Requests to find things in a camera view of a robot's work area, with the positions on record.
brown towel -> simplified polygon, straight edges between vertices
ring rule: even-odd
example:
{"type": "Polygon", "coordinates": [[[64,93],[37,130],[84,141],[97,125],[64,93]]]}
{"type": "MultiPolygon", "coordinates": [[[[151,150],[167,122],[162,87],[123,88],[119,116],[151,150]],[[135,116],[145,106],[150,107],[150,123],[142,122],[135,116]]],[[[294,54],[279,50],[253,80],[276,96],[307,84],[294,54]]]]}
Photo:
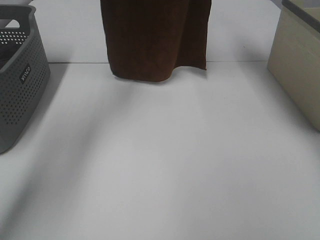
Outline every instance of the brown towel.
{"type": "Polygon", "coordinates": [[[160,82],[174,68],[206,69],[211,0],[100,0],[114,75],[160,82]]]}

white surface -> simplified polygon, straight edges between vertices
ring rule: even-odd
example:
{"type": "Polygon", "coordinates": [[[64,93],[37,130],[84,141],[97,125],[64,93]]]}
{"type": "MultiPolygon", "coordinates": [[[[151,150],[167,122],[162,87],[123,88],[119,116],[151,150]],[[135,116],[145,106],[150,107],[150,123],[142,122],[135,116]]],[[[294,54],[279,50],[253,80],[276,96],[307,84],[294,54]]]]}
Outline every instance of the white surface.
{"type": "MultiPolygon", "coordinates": [[[[50,62],[108,62],[100,0],[31,4],[50,62]]],[[[279,16],[270,0],[212,0],[207,60],[267,61],[279,16]]]]}
{"type": "Polygon", "coordinates": [[[266,62],[182,67],[163,84],[50,67],[1,156],[3,172],[33,166],[2,239],[319,239],[320,134],[266,62]]]}

gray plastic basket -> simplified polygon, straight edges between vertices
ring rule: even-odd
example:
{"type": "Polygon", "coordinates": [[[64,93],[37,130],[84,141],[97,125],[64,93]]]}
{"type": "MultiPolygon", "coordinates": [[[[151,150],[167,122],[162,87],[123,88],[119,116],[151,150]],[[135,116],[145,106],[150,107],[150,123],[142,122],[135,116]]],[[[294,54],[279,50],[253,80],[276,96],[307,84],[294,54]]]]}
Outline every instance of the gray plastic basket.
{"type": "Polygon", "coordinates": [[[0,153],[18,139],[50,76],[35,11],[33,6],[0,5],[0,19],[19,23],[19,28],[0,28],[0,54],[14,49],[0,69],[0,153]]]}

